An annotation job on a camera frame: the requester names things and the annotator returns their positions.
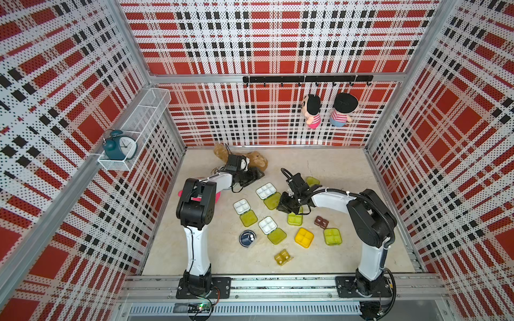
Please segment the yellow pillbox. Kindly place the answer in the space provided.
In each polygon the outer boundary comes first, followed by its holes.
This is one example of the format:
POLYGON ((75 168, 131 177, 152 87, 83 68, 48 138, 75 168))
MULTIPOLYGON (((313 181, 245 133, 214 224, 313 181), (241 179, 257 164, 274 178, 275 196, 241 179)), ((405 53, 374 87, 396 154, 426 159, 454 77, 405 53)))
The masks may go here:
POLYGON ((294 242, 307 249, 313 243, 314 238, 315 236, 312 232, 301 227, 294 237, 294 242))

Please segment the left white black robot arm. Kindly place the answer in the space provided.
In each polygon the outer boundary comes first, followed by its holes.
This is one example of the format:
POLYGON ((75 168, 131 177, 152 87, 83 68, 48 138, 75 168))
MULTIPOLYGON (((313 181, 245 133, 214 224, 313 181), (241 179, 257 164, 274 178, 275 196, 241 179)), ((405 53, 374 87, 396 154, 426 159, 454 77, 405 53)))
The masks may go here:
POLYGON ((207 239, 216 196, 225 190, 233 191, 235 185, 244 188, 263 176, 259 168, 250 165, 249 157, 230 154, 227 163, 215 175, 185 181, 176 210, 187 239, 188 263, 180 283, 182 290, 205 297, 214 287, 207 239))

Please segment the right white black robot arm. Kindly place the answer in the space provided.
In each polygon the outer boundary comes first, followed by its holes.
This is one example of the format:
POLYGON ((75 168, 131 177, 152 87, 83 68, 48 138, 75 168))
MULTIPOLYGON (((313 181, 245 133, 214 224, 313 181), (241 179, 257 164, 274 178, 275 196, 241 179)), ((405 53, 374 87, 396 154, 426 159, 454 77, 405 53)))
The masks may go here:
POLYGON ((362 297, 371 297, 385 286, 384 270, 387 253, 395 242, 394 229, 397 221, 378 194, 366 189, 352 193, 340 189, 309 186, 301 174, 291 174, 285 168, 289 190, 281 195, 277 210, 283 213, 299 214, 306 206, 328 208, 347 213, 358 238, 362 241, 360 264, 356 270, 354 289, 362 297))

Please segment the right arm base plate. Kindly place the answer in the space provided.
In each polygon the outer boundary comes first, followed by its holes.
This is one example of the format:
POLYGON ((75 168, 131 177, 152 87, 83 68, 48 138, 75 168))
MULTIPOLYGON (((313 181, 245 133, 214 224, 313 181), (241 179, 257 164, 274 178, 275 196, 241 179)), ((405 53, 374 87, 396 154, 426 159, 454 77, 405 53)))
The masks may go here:
POLYGON ((340 298, 392 298, 389 279, 380 276, 374 281, 364 277, 338 276, 335 278, 336 290, 340 298))

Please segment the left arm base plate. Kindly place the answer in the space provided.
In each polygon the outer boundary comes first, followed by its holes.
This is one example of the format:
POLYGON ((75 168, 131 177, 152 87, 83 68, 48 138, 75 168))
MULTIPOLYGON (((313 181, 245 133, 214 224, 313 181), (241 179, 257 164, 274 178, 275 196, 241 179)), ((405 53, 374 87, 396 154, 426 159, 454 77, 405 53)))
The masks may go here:
POLYGON ((180 300, 209 298, 210 300, 230 297, 232 279, 229 277, 181 278, 175 297, 180 300))

